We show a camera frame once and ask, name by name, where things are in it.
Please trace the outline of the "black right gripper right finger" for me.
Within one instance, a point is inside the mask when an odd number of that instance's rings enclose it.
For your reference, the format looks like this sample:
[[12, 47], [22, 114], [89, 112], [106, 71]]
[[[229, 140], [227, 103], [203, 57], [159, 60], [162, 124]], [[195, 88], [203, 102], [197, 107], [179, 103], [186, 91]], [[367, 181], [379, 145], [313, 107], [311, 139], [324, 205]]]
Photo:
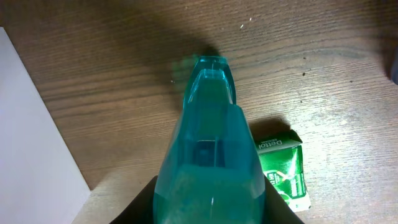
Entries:
[[289, 208], [266, 176], [263, 224], [303, 224], [303, 221]]

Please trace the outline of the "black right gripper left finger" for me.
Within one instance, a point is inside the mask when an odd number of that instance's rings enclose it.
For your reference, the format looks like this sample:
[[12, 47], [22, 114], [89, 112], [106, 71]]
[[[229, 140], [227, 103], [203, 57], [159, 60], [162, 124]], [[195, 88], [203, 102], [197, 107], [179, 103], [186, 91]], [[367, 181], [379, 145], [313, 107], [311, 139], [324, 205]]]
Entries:
[[157, 178], [158, 176], [154, 176], [110, 224], [153, 224], [153, 200]]

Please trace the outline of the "green Dettol soap box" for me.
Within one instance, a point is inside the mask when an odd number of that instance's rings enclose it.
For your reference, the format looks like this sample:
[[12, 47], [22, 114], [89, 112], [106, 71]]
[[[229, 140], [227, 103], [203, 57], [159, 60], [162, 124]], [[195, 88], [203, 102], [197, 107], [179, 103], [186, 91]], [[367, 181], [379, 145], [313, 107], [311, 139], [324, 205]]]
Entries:
[[262, 171], [293, 212], [311, 207], [303, 171], [302, 140], [285, 131], [255, 142]]

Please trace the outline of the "teal mouthwash bottle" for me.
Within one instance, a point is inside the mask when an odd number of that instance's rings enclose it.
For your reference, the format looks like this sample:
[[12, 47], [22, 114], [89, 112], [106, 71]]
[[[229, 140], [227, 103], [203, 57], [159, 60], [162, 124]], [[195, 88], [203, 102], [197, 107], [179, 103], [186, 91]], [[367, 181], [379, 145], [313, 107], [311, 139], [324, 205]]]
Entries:
[[224, 57], [198, 59], [154, 192], [155, 223], [261, 223], [265, 180]]

